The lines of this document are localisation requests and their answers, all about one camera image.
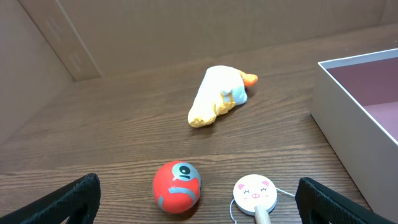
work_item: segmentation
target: stuffed animal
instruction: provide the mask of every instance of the stuffed animal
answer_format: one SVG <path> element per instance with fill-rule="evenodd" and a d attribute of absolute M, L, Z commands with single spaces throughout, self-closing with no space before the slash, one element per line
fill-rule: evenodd
<path fill-rule="evenodd" d="M 233 67 L 217 65 L 208 68 L 188 114 L 190 126 L 209 125 L 218 115 L 245 103 L 248 100 L 245 87 L 253 86 L 257 79 L 257 75 Z"/>

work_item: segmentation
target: white cord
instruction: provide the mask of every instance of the white cord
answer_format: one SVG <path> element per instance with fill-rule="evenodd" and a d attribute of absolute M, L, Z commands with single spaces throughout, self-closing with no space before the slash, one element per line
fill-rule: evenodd
<path fill-rule="evenodd" d="M 284 190 L 281 190 L 281 189 L 279 189 L 279 188 L 277 188 L 277 187 L 276 187 L 276 189 L 277 189 L 278 191 L 284 193 L 284 194 L 287 194 L 287 195 L 289 195 L 289 196 L 295 197 L 294 194 L 291 194 L 291 193 L 289 193 L 289 192 L 286 192 L 286 191 L 284 191 Z M 234 217 L 232 216 L 232 204 L 233 204 L 234 202 L 235 202 L 235 199 L 232 199 L 232 201 L 231 201 L 231 203 L 230 203 L 230 205 L 229 205 L 229 214 L 231 215 L 231 218 L 232 218 L 232 220 L 234 220 L 235 224 L 238 224 L 238 222 L 237 222 L 237 221 L 234 219 Z"/>

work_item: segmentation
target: white box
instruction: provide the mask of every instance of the white box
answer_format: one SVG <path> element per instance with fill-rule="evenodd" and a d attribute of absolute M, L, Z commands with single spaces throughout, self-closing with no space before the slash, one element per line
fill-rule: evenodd
<path fill-rule="evenodd" d="M 398 49 L 318 64 L 313 118 L 373 211 L 398 222 Z"/>

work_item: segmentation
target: white handle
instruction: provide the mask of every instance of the white handle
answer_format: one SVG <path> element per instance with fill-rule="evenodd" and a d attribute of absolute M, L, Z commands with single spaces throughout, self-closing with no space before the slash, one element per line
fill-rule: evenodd
<path fill-rule="evenodd" d="M 256 219 L 257 224 L 271 224 L 269 214 L 263 206 L 258 205 L 254 207 L 254 211 L 254 218 Z"/>

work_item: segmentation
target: ball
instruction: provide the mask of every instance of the ball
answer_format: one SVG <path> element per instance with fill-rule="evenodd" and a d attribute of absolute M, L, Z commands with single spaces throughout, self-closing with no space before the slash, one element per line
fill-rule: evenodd
<path fill-rule="evenodd" d="M 153 191 L 155 202 L 163 211 L 185 212 L 201 195 L 199 172 L 184 161 L 168 162 L 156 172 Z"/>

